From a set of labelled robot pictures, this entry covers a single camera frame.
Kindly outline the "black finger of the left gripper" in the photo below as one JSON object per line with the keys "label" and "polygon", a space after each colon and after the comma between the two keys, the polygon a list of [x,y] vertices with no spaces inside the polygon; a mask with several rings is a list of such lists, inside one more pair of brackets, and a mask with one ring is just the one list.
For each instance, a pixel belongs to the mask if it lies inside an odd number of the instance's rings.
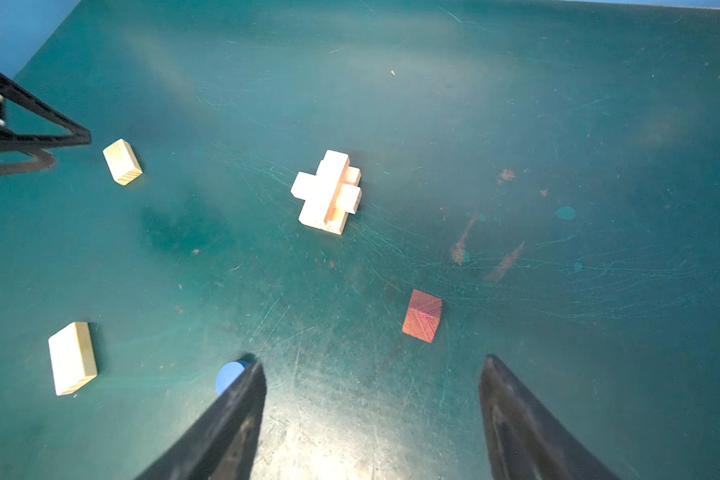
{"label": "black finger of the left gripper", "polygon": [[0,164],[0,177],[51,170],[56,166],[56,158],[45,150],[25,151],[29,159],[24,162]]}
{"label": "black finger of the left gripper", "polygon": [[0,72],[0,152],[89,145],[91,133]]}

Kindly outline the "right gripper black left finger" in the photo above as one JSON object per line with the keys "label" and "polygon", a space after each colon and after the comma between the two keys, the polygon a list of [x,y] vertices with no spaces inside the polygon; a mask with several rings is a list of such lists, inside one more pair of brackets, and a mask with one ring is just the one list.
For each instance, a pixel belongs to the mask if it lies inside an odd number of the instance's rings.
{"label": "right gripper black left finger", "polygon": [[256,457],[267,382],[253,358],[201,417],[140,479],[249,479]]}

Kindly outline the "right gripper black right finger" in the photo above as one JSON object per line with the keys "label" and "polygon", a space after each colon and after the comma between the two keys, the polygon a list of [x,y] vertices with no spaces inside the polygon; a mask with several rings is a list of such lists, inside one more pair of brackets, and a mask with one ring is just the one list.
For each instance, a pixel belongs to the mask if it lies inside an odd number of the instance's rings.
{"label": "right gripper black right finger", "polygon": [[495,355],[486,357],[479,398],[495,479],[614,479]]}

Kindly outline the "long wood block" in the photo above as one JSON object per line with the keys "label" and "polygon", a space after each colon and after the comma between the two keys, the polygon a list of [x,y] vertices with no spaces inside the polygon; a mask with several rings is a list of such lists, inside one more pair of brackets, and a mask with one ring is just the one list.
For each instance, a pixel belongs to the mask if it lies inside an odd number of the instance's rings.
{"label": "long wood block", "polygon": [[[337,199],[334,207],[349,214],[355,214],[362,198],[362,191],[358,186],[360,173],[357,168],[350,167],[344,178],[337,183]],[[300,200],[306,201],[316,192],[317,187],[322,185],[324,180],[319,180],[316,175],[299,172],[291,187],[291,194]]]}
{"label": "long wood block", "polygon": [[338,184],[337,195],[331,213],[325,222],[325,229],[333,234],[341,235],[350,214],[355,214],[362,198],[359,187],[361,172],[358,168],[348,166],[345,175]]}
{"label": "long wood block", "polygon": [[310,198],[304,202],[298,219],[305,226],[334,233],[335,227],[331,223],[332,216],[333,205],[330,200]]}
{"label": "long wood block", "polygon": [[318,190],[314,199],[316,218],[325,223],[335,202],[339,184],[342,182],[349,165],[349,156],[345,153],[328,150],[316,172]]}

